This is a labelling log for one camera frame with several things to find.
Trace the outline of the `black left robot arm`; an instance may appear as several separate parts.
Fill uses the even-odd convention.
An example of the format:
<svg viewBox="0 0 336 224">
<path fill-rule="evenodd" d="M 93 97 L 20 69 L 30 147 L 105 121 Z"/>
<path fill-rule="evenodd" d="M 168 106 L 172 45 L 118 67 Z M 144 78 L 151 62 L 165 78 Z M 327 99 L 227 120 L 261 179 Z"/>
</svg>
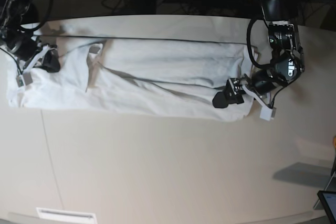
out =
<svg viewBox="0 0 336 224">
<path fill-rule="evenodd" d="M 232 104 L 242 104 L 243 96 L 264 100 L 270 95 L 266 108 L 274 109 L 279 92 L 293 84 L 305 71 L 304 52 L 300 43 L 297 25 L 300 0 L 259 0 L 261 12 L 248 24 L 246 46 L 249 59 L 258 70 L 251 76 L 246 74 L 229 78 L 222 91 L 213 97 L 213 107 L 225 109 Z M 271 60 L 260 64 L 254 58 L 251 32 L 257 20 L 263 20 L 268 31 L 272 49 Z"/>
</svg>

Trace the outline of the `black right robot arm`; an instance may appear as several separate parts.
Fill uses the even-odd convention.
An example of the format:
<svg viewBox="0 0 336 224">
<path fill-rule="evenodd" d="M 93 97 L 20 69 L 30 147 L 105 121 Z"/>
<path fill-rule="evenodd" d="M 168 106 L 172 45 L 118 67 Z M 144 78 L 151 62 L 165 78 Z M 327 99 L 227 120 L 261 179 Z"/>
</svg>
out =
<svg viewBox="0 0 336 224">
<path fill-rule="evenodd" d="M 49 73 L 60 71 L 57 46 L 43 44 L 39 38 L 33 39 L 34 32 L 47 22 L 54 4 L 48 7 L 39 25 L 33 28 L 22 26 L 24 15 L 29 11 L 33 0 L 1 0 L 1 46 L 15 61 L 19 74 L 32 68 L 41 68 Z"/>
</svg>

